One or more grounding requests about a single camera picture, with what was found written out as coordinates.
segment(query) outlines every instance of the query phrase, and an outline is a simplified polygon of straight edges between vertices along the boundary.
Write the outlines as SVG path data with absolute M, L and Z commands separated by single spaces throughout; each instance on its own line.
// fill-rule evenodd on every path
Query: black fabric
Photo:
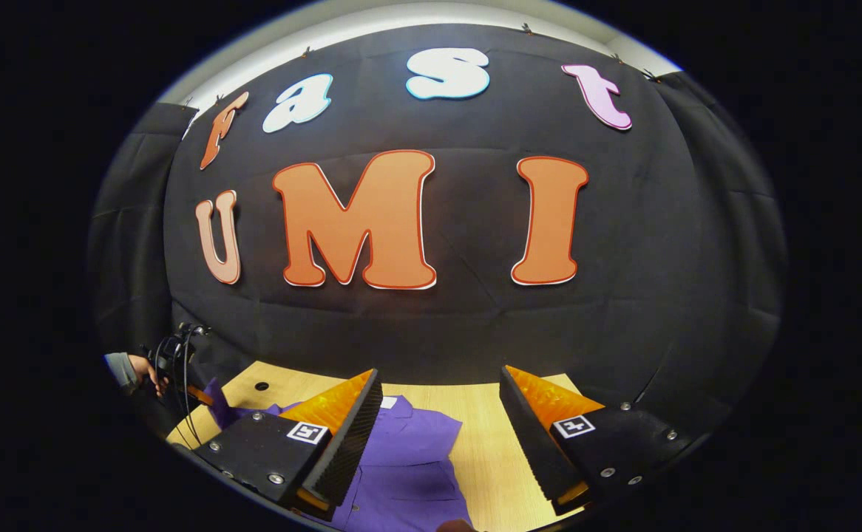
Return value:
M 175 149 L 196 111 L 157 103 L 145 112 L 97 195 L 87 269 L 106 352 L 138 353 L 138 344 L 154 348 L 171 332 L 161 213 Z
M 431 47 L 485 53 L 489 87 L 460 101 L 412 97 L 405 63 Z M 614 104 L 633 118 L 631 130 L 596 119 L 563 64 L 589 64 L 613 81 Z M 322 115 L 262 131 L 281 91 L 324 72 L 333 83 Z M 233 373 L 262 360 L 340 378 L 377 367 L 393 383 L 457 384 L 493 383 L 511 364 L 566 372 L 583 393 L 630 400 L 644 392 L 646 408 L 665 418 L 659 394 L 686 394 L 695 404 L 709 398 L 701 424 L 712 425 L 775 334 L 785 251 L 768 178 L 742 135 L 691 86 L 648 81 L 552 38 L 435 24 L 334 44 L 231 91 L 191 125 L 165 199 L 175 321 L 216 333 L 209 353 L 199 352 L 199 371 Z M 219 154 L 199 171 L 211 122 L 244 91 L 251 95 Z M 288 285 L 275 173 L 316 163 L 347 203 L 370 158 L 388 149 L 434 155 L 422 219 L 437 285 L 367 286 L 368 246 L 348 286 L 328 272 L 322 287 Z M 555 286 L 522 287 L 509 276 L 529 221 L 529 187 L 516 162 L 533 155 L 566 158 L 589 173 L 577 195 L 579 273 Z M 198 202 L 227 189 L 238 193 L 242 262 L 232 286 L 205 266 L 194 218 Z M 217 216 L 212 223 L 222 242 Z M 315 247 L 313 256 L 323 264 Z

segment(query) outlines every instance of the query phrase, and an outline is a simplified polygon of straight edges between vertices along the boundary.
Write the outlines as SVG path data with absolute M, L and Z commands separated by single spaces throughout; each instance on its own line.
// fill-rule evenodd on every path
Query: pink letter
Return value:
M 575 75 L 576 79 L 579 80 L 579 87 L 583 89 L 586 105 L 605 125 L 617 130 L 631 128 L 629 115 L 626 112 L 618 111 L 611 103 L 609 93 L 619 94 L 616 84 L 601 77 L 599 71 L 587 64 L 566 64 L 563 65 L 563 72 Z

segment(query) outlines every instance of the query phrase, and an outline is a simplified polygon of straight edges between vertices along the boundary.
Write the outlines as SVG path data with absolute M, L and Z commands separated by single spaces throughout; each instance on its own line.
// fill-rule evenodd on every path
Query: white letter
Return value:
M 408 70 L 418 75 L 404 87 L 420 100 L 469 98 L 489 85 L 489 75 L 481 68 L 488 64 L 487 56 L 474 48 L 432 48 L 408 60 Z
M 266 115 L 263 131 L 276 132 L 290 122 L 302 124 L 318 117 L 332 102 L 330 98 L 326 98 L 326 91 L 332 83 L 332 75 L 316 74 L 283 91 L 276 98 L 278 105 Z
M 599 71 L 586 64 L 563 65 L 563 72 L 575 75 L 576 79 L 579 80 L 579 87 L 583 89 L 586 105 L 605 125 L 617 130 L 631 128 L 631 118 L 627 112 L 618 111 L 611 103 L 609 93 L 618 94 L 616 84 L 601 77 Z

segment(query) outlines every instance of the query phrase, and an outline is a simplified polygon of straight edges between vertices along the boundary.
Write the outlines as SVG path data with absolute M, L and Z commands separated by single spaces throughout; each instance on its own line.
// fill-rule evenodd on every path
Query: purple shirt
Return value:
M 254 412 L 229 407 L 216 381 L 205 393 L 214 400 L 208 410 L 221 430 Z M 346 532 L 435 532 L 452 519 L 471 522 L 448 458 L 461 421 L 411 407 L 402 396 L 391 397 L 395 403 L 379 409 L 356 476 L 333 521 L 306 517 Z M 284 409 L 274 404 L 265 411 L 279 415 L 297 404 Z

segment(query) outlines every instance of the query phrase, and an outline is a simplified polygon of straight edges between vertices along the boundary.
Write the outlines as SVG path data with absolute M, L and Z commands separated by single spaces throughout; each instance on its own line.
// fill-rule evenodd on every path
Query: orange letter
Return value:
M 201 251 L 212 276 L 219 282 L 232 285 L 241 279 L 241 257 L 237 252 L 237 233 L 234 232 L 234 205 L 237 202 L 237 192 L 224 191 L 217 197 L 217 212 L 221 213 L 221 233 L 224 235 L 224 251 L 227 260 L 221 262 L 214 249 L 214 235 L 211 235 L 211 215 L 214 215 L 214 205 L 210 199 L 198 203 L 194 208 L 197 217 L 197 228 L 201 232 Z
M 293 286 L 320 286 L 326 272 L 313 262 L 313 243 L 342 284 L 353 279 L 366 236 L 371 262 L 362 278 L 371 287 L 420 290 L 438 278 L 424 262 L 421 192 L 434 157 L 415 149 L 375 155 L 346 208 L 318 165 L 289 166 L 273 178 L 283 196 L 290 264 L 283 278 Z
M 232 101 L 231 105 L 224 108 L 224 111 L 218 112 L 217 117 L 214 117 L 214 125 L 211 126 L 211 136 L 208 136 L 208 148 L 204 152 L 204 158 L 201 159 L 201 169 L 208 168 L 211 161 L 217 157 L 217 152 L 221 151 L 221 139 L 228 136 L 228 131 L 231 131 L 231 122 L 234 121 L 235 109 L 244 107 L 244 103 L 248 100 L 249 93 L 244 93 L 237 97 L 237 100 Z
M 529 233 L 523 259 L 511 277 L 521 285 L 552 285 L 576 276 L 569 255 L 575 229 L 576 194 L 589 182 L 582 166 L 556 157 L 527 157 L 516 172 L 529 183 Z

